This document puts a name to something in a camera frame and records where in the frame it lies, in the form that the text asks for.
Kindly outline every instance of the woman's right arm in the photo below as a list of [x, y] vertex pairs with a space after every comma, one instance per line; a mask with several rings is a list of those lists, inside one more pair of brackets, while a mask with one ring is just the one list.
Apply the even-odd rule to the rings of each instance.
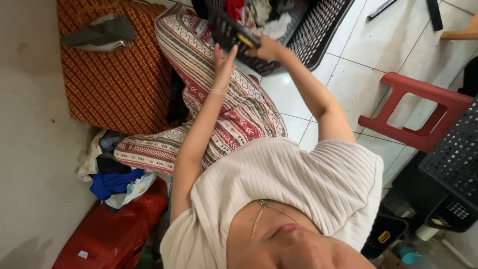
[[355, 142], [347, 118], [335, 97], [320, 83], [288, 48], [268, 36], [260, 38], [261, 47], [248, 56], [280, 61], [287, 69], [307, 108], [319, 123], [319, 141], [338, 139]]

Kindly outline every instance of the silver chain necklace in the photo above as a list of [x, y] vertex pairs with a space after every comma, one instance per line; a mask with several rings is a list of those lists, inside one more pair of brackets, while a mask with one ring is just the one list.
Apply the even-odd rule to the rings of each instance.
[[249, 244], [252, 243], [252, 239], [254, 238], [254, 233], [256, 232], [257, 223], [259, 222], [259, 218], [261, 217], [261, 215], [264, 212], [264, 209], [266, 209], [266, 207], [275, 209], [275, 210], [287, 215], [289, 218], [291, 218], [293, 221], [295, 221], [295, 223], [300, 224], [297, 220], [295, 220], [291, 215], [287, 214], [286, 212], [284, 212], [284, 211], [282, 211], [278, 208], [275, 208], [273, 206], [268, 205], [269, 202], [270, 201], [268, 199], [261, 199], [261, 200], [258, 201], [258, 203], [260, 205], [262, 205], [263, 208], [262, 208], [261, 212], [259, 212], [259, 215], [257, 216], [256, 223], [254, 224], [254, 228], [252, 229], [252, 235], [250, 236]]

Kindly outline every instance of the pile of clothes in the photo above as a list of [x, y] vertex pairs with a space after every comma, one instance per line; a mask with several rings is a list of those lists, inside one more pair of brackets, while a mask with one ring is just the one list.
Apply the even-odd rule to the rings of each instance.
[[268, 35], [277, 40], [287, 33], [292, 18], [288, 11], [296, 0], [226, 0], [228, 16], [253, 36]]
[[113, 209], [120, 209], [145, 193], [158, 176], [157, 172], [132, 168], [115, 160], [113, 151], [127, 136], [111, 130], [100, 131], [78, 166], [77, 177], [93, 181], [90, 191]]

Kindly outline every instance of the green object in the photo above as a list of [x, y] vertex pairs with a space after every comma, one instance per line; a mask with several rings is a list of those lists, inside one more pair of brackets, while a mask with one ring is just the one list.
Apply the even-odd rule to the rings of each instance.
[[152, 258], [151, 247], [143, 246], [141, 258], [135, 269], [153, 269], [154, 259]]

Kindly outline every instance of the wooden stool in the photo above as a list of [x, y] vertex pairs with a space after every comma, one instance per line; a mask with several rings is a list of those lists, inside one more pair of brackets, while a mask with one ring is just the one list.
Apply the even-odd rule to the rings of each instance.
[[475, 40], [478, 39], [478, 12], [464, 30], [443, 32], [441, 39], [445, 40]]
[[[360, 116], [358, 123], [360, 126], [426, 153], [433, 149], [474, 100], [470, 96], [408, 78], [395, 72], [385, 74], [380, 81], [392, 87], [390, 97], [377, 117], [370, 119]], [[395, 107], [397, 107], [404, 94], [408, 92], [438, 103], [435, 111], [422, 128], [417, 131], [405, 127], [398, 129], [387, 124], [387, 120]]]

